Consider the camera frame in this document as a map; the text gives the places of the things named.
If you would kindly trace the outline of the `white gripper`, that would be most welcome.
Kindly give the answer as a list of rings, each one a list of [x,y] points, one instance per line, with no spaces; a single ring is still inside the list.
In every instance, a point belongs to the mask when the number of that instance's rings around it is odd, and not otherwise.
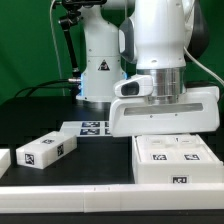
[[[114,137],[215,131],[220,125],[219,88],[188,88],[173,104],[152,105],[146,97],[115,98],[109,114]]]

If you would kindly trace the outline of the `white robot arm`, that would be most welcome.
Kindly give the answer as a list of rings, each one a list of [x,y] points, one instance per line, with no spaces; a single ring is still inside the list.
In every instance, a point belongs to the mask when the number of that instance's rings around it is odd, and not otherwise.
[[[220,124],[216,86],[184,85],[194,0],[132,0],[117,28],[100,8],[84,8],[87,66],[78,98],[108,103],[116,137],[214,131]]]

